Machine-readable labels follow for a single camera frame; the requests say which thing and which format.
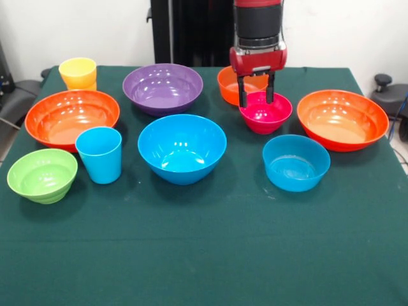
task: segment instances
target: white wall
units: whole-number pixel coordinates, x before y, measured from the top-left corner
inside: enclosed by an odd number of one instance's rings
[[[0,38],[15,79],[38,78],[43,68],[75,56],[152,64],[149,4],[0,0]],[[350,67],[366,94],[378,72],[408,82],[407,12],[407,0],[286,0],[288,66]]]

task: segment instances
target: yellow cup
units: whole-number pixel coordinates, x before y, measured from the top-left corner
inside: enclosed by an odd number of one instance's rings
[[[92,59],[77,57],[59,65],[59,73],[69,91],[96,90],[96,63]]]

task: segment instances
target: magenta bowl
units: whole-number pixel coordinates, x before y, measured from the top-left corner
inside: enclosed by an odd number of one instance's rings
[[[130,72],[123,81],[125,95],[143,112],[155,117],[186,111],[202,90],[200,75],[177,64],[142,67]]]
[[[248,127],[257,134],[271,134],[289,119],[293,111],[291,102],[280,94],[275,94],[271,104],[266,103],[266,92],[248,94],[247,107],[240,112]]]

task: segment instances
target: cup rim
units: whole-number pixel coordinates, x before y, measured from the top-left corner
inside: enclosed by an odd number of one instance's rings
[[[105,152],[105,153],[102,153],[102,154],[88,154],[88,153],[84,153],[83,151],[81,151],[81,150],[78,148],[78,145],[77,145],[78,139],[79,139],[81,136],[83,136],[86,132],[92,131],[92,130],[94,130],[94,129],[108,129],[108,130],[110,130],[110,131],[115,131],[116,134],[119,135],[119,143],[118,143],[112,150],[110,150],[110,151],[108,151],[108,152]],[[86,131],[83,131],[82,133],[80,133],[80,134],[78,135],[78,137],[76,138],[76,140],[75,140],[75,148],[76,148],[76,150],[78,151],[78,153],[79,153],[79,154],[82,154],[82,155],[85,155],[85,156],[91,156],[91,157],[98,157],[98,156],[107,155],[107,154],[112,153],[113,151],[117,150],[121,145],[122,145],[122,135],[119,133],[118,130],[116,130],[116,129],[112,128],[112,127],[110,128],[110,127],[108,127],[108,126],[96,126],[96,127],[92,127],[92,128],[90,128],[90,129],[87,129]]]
[[[72,75],[72,74],[69,74],[69,73],[63,73],[63,72],[61,72],[61,66],[62,66],[63,64],[66,64],[67,62],[74,61],[74,60],[77,60],[77,59],[86,59],[86,60],[92,62],[92,63],[93,63],[93,68],[92,68],[92,70],[91,70],[90,72],[82,73],[82,74],[80,74],[80,75]],[[93,72],[95,69],[96,69],[96,62],[95,62],[93,59],[90,59],[90,58],[88,58],[88,57],[73,57],[73,58],[71,58],[71,59],[66,59],[65,61],[63,61],[62,63],[60,63],[60,65],[58,66],[58,71],[59,71],[59,73],[62,74],[62,75],[65,75],[65,76],[67,76],[67,77],[75,77],[75,76],[76,76],[76,77],[82,77],[82,76],[84,76],[84,75],[88,75],[89,73]]]

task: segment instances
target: purple bowl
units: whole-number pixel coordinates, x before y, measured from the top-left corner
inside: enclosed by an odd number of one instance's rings
[[[203,79],[191,68],[156,64],[136,69],[123,81],[125,95],[155,117],[186,111],[203,90]]]

